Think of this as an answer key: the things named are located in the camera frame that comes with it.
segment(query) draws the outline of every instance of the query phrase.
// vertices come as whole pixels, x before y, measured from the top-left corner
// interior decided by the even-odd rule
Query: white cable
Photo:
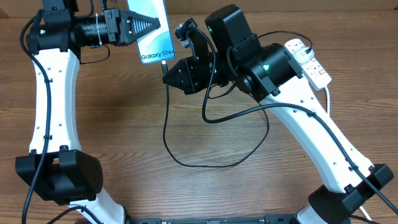
[[[361,209],[362,213],[365,215],[365,217],[366,217],[368,220],[371,220],[371,221],[372,221],[371,217],[370,217],[369,214],[366,212],[365,208],[363,208],[362,206],[360,206],[359,209]]]
[[[98,33],[99,46],[102,46],[101,36],[100,36],[100,29],[98,28],[98,13],[95,14],[95,22],[96,22],[96,25],[97,25],[97,33]]]
[[[330,116],[330,92],[328,87],[325,87],[326,91],[326,113]]]

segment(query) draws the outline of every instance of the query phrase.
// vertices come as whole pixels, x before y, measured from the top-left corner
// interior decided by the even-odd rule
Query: black cable
[[[98,61],[94,61],[94,62],[80,62],[80,65],[87,65],[87,64],[89,64],[89,63],[103,62],[103,61],[105,61],[106,59],[108,59],[108,58],[111,56],[111,49],[109,49],[109,47],[108,47],[107,45],[102,45],[102,46],[105,46],[105,47],[108,49],[108,56],[107,56],[106,58],[101,59],[101,60],[98,60]]]
[[[39,178],[40,175],[40,171],[43,168],[44,165],[44,158],[45,158],[45,154],[47,152],[47,149],[49,147],[49,140],[50,140],[50,120],[51,120],[51,89],[50,89],[50,80],[49,77],[47,76],[47,73],[45,72],[45,69],[43,68],[43,66],[40,64],[40,62],[28,51],[28,49],[25,46],[24,43],[24,37],[25,37],[25,33],[26,30],[29,28],[29,26],[33,23],[34,26],[39,26],[40,22],[42,19],[42,10],[39,10],[36,14],[35,17],[33,17],[26,25],[25,27],[22,29],[21,31],[21,36],[19,37],[19,43],[23,49],[23,51],[29,56],[30,59],[32,59],[34,61],[34,63],[36,64],[36,66],[38,66],[38,68],[40,69],[40,71],[42,72],[43,78],[44,78],[44,82],[45,82],[45,88],[47,90],[47,117],[46,117],[46,122],[45,122],[45,136],[44,136],[44,146],[43,146],[43,152],[42,152],[42,157],[40,158],[40,162],[37,166],[37,170],[36,173],[32,179],[32,183],[30,185],[26,200],[25,200],[25,205],[24,205],[24,209],[22,211],[22,224],[26,223],[26,217],[27,217],[27,211],[29,208],[29,204],[30,204],[30,199],[32,198],[32,194],[37,182],[37,179]]]
[[[68,208],[65,211],[63,211],[61,214],[57,215],[55,218],[53,218],[51,221],[49,221],[47,224],[53,224],[62,217],[64,217],[66,214],[70,213],[71,211],[81,209],[81,212],[86,212],[97,224],[102,224],[102,222],[86,207],[78,205],[72,208]]]
[[[370,224],[380,224],[380,223],[378,223],[378,222],[374,222],[374,221],[372,221],[372,220],[368,220],[367,218],[359,217],[359,216],[357,216],[357,215],[350,215],[349,217],[350,217],[350,218],[355,218],[355,219],[357,219],[357,220],[361,220],[361,221],[364,221],[364,222],[370,223]]]
[[[244,162],[247,158],[249,158],[253,153],[255,153],[255,151],[261,146],[261,144],[264,142],[264,140],[266,140],[266,138],[268,136],[268,133],[269,133],[269,120],[268,120],[267,113],[265,112],[265,110],[263,110],[264,115],[266,116],[266,120],[267,120],[267,132],[266,132],[266,135],[263,137],[261,142],[247,156],[245,156],[243,159],[241,159],[240,161],[235,162],[233,164],[225,165],[225,166],[198,166],[198,165],[187,165],[187,164],[184,164],[184,163],[180,162],[178,159],[176,159],[174,157],[174,155],[170,151],[169,147],[167,146],[167,142],[166,142],[166,127],[167,127],[167,120],[169,118],[169,105],[170,105],[169,85],[167,85],[167,84],[166,84],[166,97],[167,97],[167,102],[166,102],[166,117],[165,117],[164,126],[163,126],[163,143],[164,143],[164,146],[166,147],[167,152],[169,152],[169,154],[173,158],[173,160],[176,163],[178,163],[178,164],[180,164],[182,166],[185,166],[185,167],[201,167],[201,168],[226,168],[226,167],[237,166],[240,163]]]
[[[218,85],[213,85],[212,87],[210,87],[210,91],[211,91],[211,89],[214,88],[215,86],[218,86]],[[223,97],[223,96],[226,96],[226,95],[230,94],[230,93],[235,89],[235,87],[236,87],[236,84],[233,83],[233,84],[231,85],[231,87],[229,88],[228,91],[226,91],[225,93],[223,93],[223,94],[221,94],[221,95],[219,95],[219,96],[215,96],[215,97],[210,97],[210,96],[209,96],[209,99],[214,100],[214,99],[217,99],[217,98],[221,98],[221,97]]]
[[[309,54],[311,52],[311,50],[312,50],[312,41],[308,37],[304,36],[303,34],[299,34],[298,32],[278,30],[278,31],[272,31],[272,32],[268,32],[266,34],[262,34],[258,38],[264,37],[265,35],[277,34],[277,33],[294,34],[294,35],[298,35],[298,36],[301,36],[303,38],[306,38],[311,43],[311,46],[310,46],[310,48],[308,50],[305,51],[305,53]]]
[[[93,0],[90,0],[90,4],[91,4],[91,11],[90,11],[90,13],[88,15],[75,16],[75,18],[76,19],[84,19],[84,18],[87,18],[87,17],[90,17],[90,16],[94,15],[94,3],[93,3]]]
[[[206,34],[204,34],[204,33],[203,33],[201,30],[199,30],[199,29],[191,28],[191,30],[194,30],[195,32],[199,33],[199,34],[200,34],[201,36],[203,36],[203,38],[207,41],[208,45],[210,46],[211,51],[213,52],[213,65],[216,65],[217,63],[216,63],[215,48],[214,48],[213,44],[211,43],[210,39],[206,36]],[[274,33],[276,33],[276,32],[285,32],[285,33],[296,34],[296,35],[299,35],[299,36],[301,36],[301,37],[304,37],[304,38],[306,38],[307,40],[309,40],[310,43],[311,43],[311,47],[309,48],[309,50],[312,48],[312,42],[311,42],[311,40],[310,40],[308,37],[306,37],[306,36],[304,36],[304,35],[302,35],[302,34],[298,34],[298,33],[295,33],[295,32],[290,32],[290,31],[273,31],[273,32],[270,32],[270,33],[262,34],[262,35],[259,36],[259,38],[260,38],[260,37],[263,37],[263,36],[265,36],[265,35],[268,35],[268,34],[274,34]],[[228,121],[228,120],[231,120],[231,119],[234,119],[234,118],[238,118],[238,117],[240,117],[240,116],[243,116],[243,115],[246,115],[246,114],[249,114],[249,113],[258,111],[258,110],[269,109],[269,108],[277,108],[277,107],[295,108],[295,109],[304,111],[304,112],[306,112],[306,114],[308,114],[309,116],[315,118],[315,119],[326,129],[326,131],[327,131],[328,134],[331,136],[331,138],[334,140],[334,142],[335,142],[336,145],[338,146],[339,150],[341,151],[341,153],[343,154],[343,156],[345,157],[345,159],[348,161],[348,164],[350,165],[351,169],[353,169],[353,170],[355,171],[355,173],[357,173],[358,176],[363,180],[363,182],[364,182],[375,194],[377,194],[377,195],[380,197],[380,199],[383,200],[383,202],[386,203],[386,205],[388,205],[388,207],[391,208],[392,211],[394,211],[394,212],[398,215],[398,209],[388,200],[388,198],[387,198],[386,196],[384,196],[384,195],[380,192],[380,190],[378,190],[378,189],[377,189],[377,188],[376,188],[376,187],[375,187],[375,186],[374,186],[374,185],[373,185],[373,184],[372,184],[360,171],[359,171],[358,166],[355,165],[355,163],[354,163],[354,162],[352,161],[352,159],[349,157],[349,155],[347,154],[347,152],[344,150],[344,147],[341,145],[341,143],[339,142],[339,140],[337,139],[337,137],[335,136],[335,134],[333,133],[333,131],[329,128],[329,126],[321,119],[321,117],[319,117],[316,113],[310,111],[309,109],[307,109],[307,108],[305,108],[305,107],[303,107],[303,106],[293,105],[293,104],[290,104],[290,103],[273,103],[273,104],[269,104],[269,105],[257,106],[257,107],[255,107],[255,108],[251,108],[251,109],[248,109],[248,110],[244,110],[244,111],[241,111],[241,112],[238,112],[238,113],[229,115],[229,116],[224,117],[224,118],[213,119],[213,120],[208,119],[208,118],[206,117],[206,104],[207,104],[207,99],[208,99],[208,97],[209,97],[210,88],[211,88],[211,86],[212,86],[212,84],[213,84],[215,69],[216,69],[216,67],[213,66],[213,69],[212,69],[212,71],[211,71],[210,81],[209,81],[209,87],[207,88],[206,95],[205,95],[205,99],[203,100],[203,106],[202,106],[202,112],[201,112],[201,114],[202,114],[202,118],[203,118],[203,120],[204,120],[205,122],[207,122],[207,123],[221,123],[221,122]]]

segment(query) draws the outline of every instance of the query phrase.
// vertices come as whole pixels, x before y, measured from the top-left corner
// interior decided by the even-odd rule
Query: robotic arm
[[[107,9],[104,2],[103,16],[95,17],[74,16],[78,11],[76,0],[43,0],[43,5],[44,9],[33,19],[27,44],[29,52],[48,77],[52,93],[51,119],[47,119],[46,111],[47,78],[44,78],[39,65],[34,63],[37,78],[35,129],[29,156],[16,159],[16,172],[42,199],[53,200],[59,205],[86,208],[98,220],[86,210],[79,211],[92,223],[130,223],[125,208],[114,202],[103,188],[99,160],[81,151],[75,119],[80,49],[84,46],[97,48],[104,44],[129,45],[158,29],[159,20],[132,11]],[[148,26],[134,27],[132,21],[144,21]],[[46,136],[47,125],[50,126],[49,136]],[[40,172],[39,161],[42,159],[44,171]],[[37,180],[32,185],[35,175]]]
[[[175,30],[175,34],[184,47],[192,48],[193,56],[179,61],[163,81],[185,94],[233,82],[264,105],[258,109],[269,108],[288,127],[323,181],[323,185],[309,196],[310,204],[293,217],[292,223],[343,223],[375,194],[370,185],[379,190],[393,178],[388,166],[373,165],[356,150],[319,104],[309,83],[321,90],[331,78],[317,62],[311,47],[304,46],[299,39],[284,46],[261,47],[243,12],[235,5],[219,9],[205,22],[218,52],[213,55],[208,52],[207,44],[211,42],[201,37],[200,32],[194,32],[197,25],[189,19]],[[212,65],[214,56],[218,60],[215,68]],[[208,120],[205,111],[202,112],[204,120],[210,123],[235,115],[241,114]]]
[[[37,77],[36,122],[29,156],[16,159],[18,175],[42,199],[71,208],[78,206],[92,223],[185,223],[160,219],[133,220],[103,188],[101,164],[81,151],[76,131],[75,86],[80,68],[80,48],[95,48],[103,44],[129,45],[159,28],[159,20],[131,11],[107,9],[106,4],[102,4],[103,16],[95,17],[74,16],[78,11],[76,0],[43,0],[43,4],[44,9],[39,11],[27,36]],[[136,30],[132,26],[133,20],[145,21],[150,26]],[[377,190],[393,178],[388,166],[373,165],[358,152],[320,106],[308,83],[319,90],[331,79],[313,57],[311,48],[306,48],[298,39],[285,46],[271,44],[261,47],[257,35],[251,32],[242,11],[235,5],[214,12],[206,19],[206,25],[218,52],[208,51],[210,41],[196,32],[195,21],[189,19],[176,29],[175,34],[184,47],[192,48],[193,56],[179,61],[165,74],[163,81],[185,94],[197,93],[211,84],[225,86],[233,82],[264,106],[296,105],[295,108],[268,108],[305,149],[324,185],[309,196],[310,204],[289,222],[340,224],[374,194],[368,182]],[[48,81],[43,79],[43,68]],[[45,110],[48,85],[53,93],[50,120],[46,118]],[[48,148],[43,151],[46,141]],[[44,171],[39,172],[41,161],[44,162]],[[32,185],[35,176],[37,181]],[[243,223],[242,220],[231,221],[236,222]]]

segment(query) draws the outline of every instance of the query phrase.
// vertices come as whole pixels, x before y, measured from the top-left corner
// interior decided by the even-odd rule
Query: black mounting bracket
[[[31,185],[41,154],[17,157],[19,177]],[[103,173],[99,160],[78,150],[46,153],[35,192],[43,200],[68,205],[77,200],[95,200],[101,192]]]
[[[394,178],[385,164],[375,164],[369,170],[371,175],[367,179],[379,190]],[[334,193],[322,185],[308,196],[308,201],[325,222],[340,224],[374,195],[363,181],[356,187],[349,185],[345,190],[345,194]]]
[[[143,16],[136,12],[104,10],[109,42],[116,46],[126,46],[160,27],[159,18]]]
[[[181,89],[186,95],[198,93],[209,85],[211,70],[213,69],[213,54],[208,50],[207,41],[197,32],[196,22],[189,18],[174,31],[183,47],[191,47],[192,57],[181,59],[170,71],[163,76],[163,82]],[[219,76],[221,67],[217,66],[213,83],[227,85],[228,80]]]

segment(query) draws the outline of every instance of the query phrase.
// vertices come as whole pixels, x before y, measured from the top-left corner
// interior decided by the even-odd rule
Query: wood grain surface
[[[90,11],[89,0],[77,0],[77,3],[78,15]],[[244,12],[393,10],[398,6],[398,0],[165,0],[165,4],[169,14],[210,14],[229,4],[236,4]],[[94,0],[94,5],[95,12],[101,13],[100,1]],[[0,18],[31,18],[42,6],[42,0],[3,0],[0,3]],[[127,1],[110,0],[108,7],[127,9]]]
[[[205,15],[170,17],[170,26],[193,17],[204,28]],[[313,40],[317,59],[333,77],[331,116],[346,137],[373,163],[398,174],[398,13],[247,13],[258,34],[294,30]],[[28,154],[35,120],[32,62],[19,47],[27,19],[0,19],[0,223],[20,223],[28,186],[14,161]],[[263,45],[295,38],[275,34]],[[190,56],[177,40],[176,59]],[[192,169],[175,163],[162,142],[165,86],[159,64],[143,65],[137,47],[111,47],[109,60],[83,65],[76,88],[76,118],[85,153],[97,157],[104,187],[133,217],[258,217],[295,213],[322,182],[287,128],[269,113],[271,131],[246,162],[230,169]],[[84,49],[82,61],[102,58],[105,49]],[[215,88],[214,94],[225,90]],[[251,151],[265,133],[261,112],[221,124],[201,119],[204,92],[185,96],[170,90],[167,139],[175,156],[188,164],[229,164]],[[325,94],[317,93],[325,103]],[[256,103],[238,90],[212,100],[208,116],[217,118]],[[398,205],[398,179],[382,192]],[[364,204],[374,220],[398,218],[373,197]],[[28,223],[46,223],[66,207],[36,194]],[[72,213],[59,223],[82,219]]]

